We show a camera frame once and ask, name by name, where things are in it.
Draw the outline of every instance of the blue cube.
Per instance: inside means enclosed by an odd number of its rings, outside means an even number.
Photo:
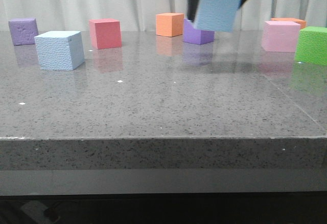
[[[241,0],[200,0],[194,28],[231,32]]]
[[[84,62],[80,31],[49,31],[35,37],[41,70],[71,71]]]

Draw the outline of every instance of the green cube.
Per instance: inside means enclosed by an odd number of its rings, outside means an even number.
[[[327,65],[327,28],[310,26],[300,30],[295,60]]]

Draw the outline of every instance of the pink cube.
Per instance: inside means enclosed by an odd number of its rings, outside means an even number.
[[[265,21],[262,47],[267,52],[295,52],[301,25],[291,21]]]
[[[120,22],[113,18],[90,19],[92,46],[96,49],[110,49],[122,46]]]

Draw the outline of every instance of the speckled gray countertop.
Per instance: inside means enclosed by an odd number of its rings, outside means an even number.
[[[123,47],[42,71],[0,33],[0,170],[321,168],[327,66],[266,53],[260,31],[213,43],[122,32]]]

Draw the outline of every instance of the white curtain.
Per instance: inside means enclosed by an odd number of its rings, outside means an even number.
[[[122,31],[154,31],[155,15],[186,13],[187,0],[0,0],[0,30],[11,18],[35,17],[39,30],[88,30],[88,20],[115,18]],[[327,0],[249,0],[238,12],[235,29],[258,30],[270,17],[305,19],[326,27]]]

